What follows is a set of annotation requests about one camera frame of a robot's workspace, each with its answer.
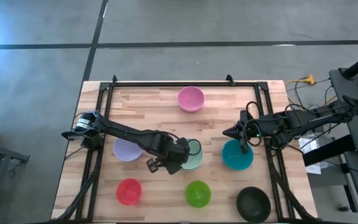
red bowl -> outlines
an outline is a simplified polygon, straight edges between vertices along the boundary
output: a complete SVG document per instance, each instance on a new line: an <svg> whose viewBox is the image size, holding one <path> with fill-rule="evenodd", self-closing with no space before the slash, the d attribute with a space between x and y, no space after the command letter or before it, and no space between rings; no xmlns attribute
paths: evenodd
<svg viewBox="0 0 358 224"><path fill-rule="evenodd" d="M142 194L142 187L140 186L139 181L135 179L125 179L119 183L116 196L119 203L123 205L134 205Z"/></svg>

teal bowl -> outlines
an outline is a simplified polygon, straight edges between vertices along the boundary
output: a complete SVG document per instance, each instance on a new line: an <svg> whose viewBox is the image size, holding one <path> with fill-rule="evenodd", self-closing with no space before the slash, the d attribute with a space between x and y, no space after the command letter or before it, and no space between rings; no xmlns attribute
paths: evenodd
<svg viewBox="0 0 358 224"><path fill-rule="evenodd" d="M247 154L241 152L240 142L232 139L227 141L222 149L223 162L234 170L245 170L254 160L254 152L249 146Z"/></svg>

green bowl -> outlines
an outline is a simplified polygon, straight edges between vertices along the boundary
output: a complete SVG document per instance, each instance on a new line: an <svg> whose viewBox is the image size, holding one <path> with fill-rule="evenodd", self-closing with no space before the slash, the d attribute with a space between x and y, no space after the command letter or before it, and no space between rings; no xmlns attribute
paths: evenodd
<svg viewBox="0 0 358 224"><path fill-rule="evenodd" d="M211 200L211 190L200 180L193 181L185 190L187 203L195 208L202 208Z"/></svg>

black bowl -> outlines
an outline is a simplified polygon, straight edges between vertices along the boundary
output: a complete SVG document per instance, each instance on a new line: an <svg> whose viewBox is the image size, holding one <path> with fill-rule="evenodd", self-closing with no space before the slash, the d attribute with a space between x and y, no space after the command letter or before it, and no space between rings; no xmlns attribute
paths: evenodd
<svg viewBox="0 0 358 224"><path fill-rule="evenodd" d="M246 187L237 196L237 210L248 222L261 223L270 215L270 200L263 190Z"/></svg>

mint green bowl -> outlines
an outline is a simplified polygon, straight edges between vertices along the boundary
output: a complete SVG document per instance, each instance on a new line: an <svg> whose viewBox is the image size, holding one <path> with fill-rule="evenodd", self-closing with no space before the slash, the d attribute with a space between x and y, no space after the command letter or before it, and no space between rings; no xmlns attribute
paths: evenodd
<svg viewBox="0 0 358 224"><path fill-rule="evenodd" d="M189 146L190 146L190 153L197 153L198 150L200 149L200 146L196 141L189 142ZM189 158L187 159L187 163L181 165L182 169L193 170L197 168L202 163L203 156L204 156L204 152L203 149L201 148L201 152L199 154L195 156L189 156Z"/></svg>

